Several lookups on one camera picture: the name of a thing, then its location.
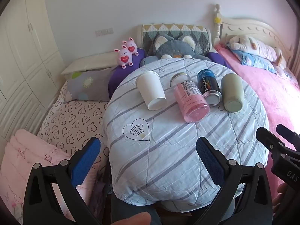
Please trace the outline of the right hand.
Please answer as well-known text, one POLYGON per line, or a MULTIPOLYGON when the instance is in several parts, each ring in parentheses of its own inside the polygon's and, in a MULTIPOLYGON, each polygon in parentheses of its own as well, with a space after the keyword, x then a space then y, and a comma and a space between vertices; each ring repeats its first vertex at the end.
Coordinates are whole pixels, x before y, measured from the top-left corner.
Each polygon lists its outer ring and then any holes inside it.
POLYGON ((276 214, 280 204, 282 203, 285 193, 287 191, 288 185, 286 183, 282 183, 278 186, 277 192, 278 195, 272 200, 273 205, 273 215, 276 214))

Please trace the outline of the left hand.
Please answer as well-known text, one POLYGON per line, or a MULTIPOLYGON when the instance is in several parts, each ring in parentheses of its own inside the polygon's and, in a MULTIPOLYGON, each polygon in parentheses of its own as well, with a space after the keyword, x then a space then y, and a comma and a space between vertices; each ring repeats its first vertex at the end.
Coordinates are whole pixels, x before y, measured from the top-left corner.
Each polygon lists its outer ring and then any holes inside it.
POLYGON ((151 215, 148 212, 142 212, 130 218, 116 221, 111 225, 150 225, 151 220, 151 215))

